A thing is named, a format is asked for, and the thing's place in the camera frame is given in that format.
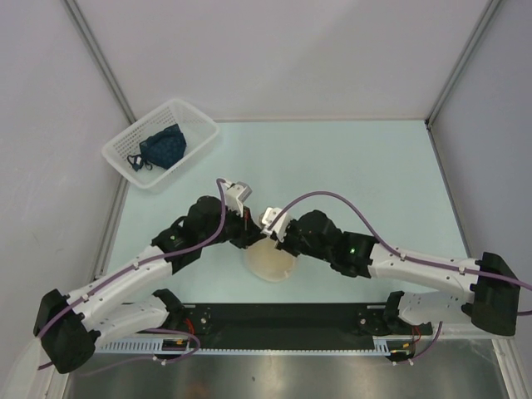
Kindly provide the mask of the beige mesh laundry bag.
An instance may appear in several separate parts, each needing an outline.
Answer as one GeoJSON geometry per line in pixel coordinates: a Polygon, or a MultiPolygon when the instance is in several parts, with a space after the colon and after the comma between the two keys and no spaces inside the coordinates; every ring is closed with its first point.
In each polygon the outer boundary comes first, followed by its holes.
{"type": "Polygon", "coordinates": [[[297,268],[297,258],[277,249],[277,242],[270,237],[251,244],[244,251],[244,262],[252,274],[269,283],[288,279],[297,268]]]}

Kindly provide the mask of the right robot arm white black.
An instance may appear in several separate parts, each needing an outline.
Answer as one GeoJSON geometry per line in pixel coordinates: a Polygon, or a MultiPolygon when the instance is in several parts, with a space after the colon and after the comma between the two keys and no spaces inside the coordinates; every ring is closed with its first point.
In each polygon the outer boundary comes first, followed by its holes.
{"type": "Polygon", "coordinates": [[[520,286],[515,274],[498,255],[480,259],[442,259],[391,247],[375,236],[340,230],[322,211],[293,219],[274,209],[262,218],[265,233],[279,250],[320,259],[348,277],[391,278],[428,287],[434,311],[422,311],[411,293],[391,293],[394,304],[383,313],[385,327],[403,333],[412,324],[449,322],[469,318],[494,335],[516,332],[520,286]]]}

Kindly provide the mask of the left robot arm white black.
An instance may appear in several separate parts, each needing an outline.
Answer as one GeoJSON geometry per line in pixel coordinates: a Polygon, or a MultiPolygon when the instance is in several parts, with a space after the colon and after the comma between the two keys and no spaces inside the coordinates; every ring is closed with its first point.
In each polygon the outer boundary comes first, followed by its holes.
{"type": "Polygon", "coordinates": [[[183,306],[169,290],[157,290],[142,303],[126,300],[192,264],[207,246],[229,242],[246,249],[263,239],[244,204],[249,195],[240,194],[238,189],[230,187],[220,199],[200,197],[187,215],[161,231],[120,270],[68,294],[56,289],[46,293],[33,334],[39,338],[50,365],[67,374],[108,342],[143,330],[178,330],[184,321],[183,306]]]}

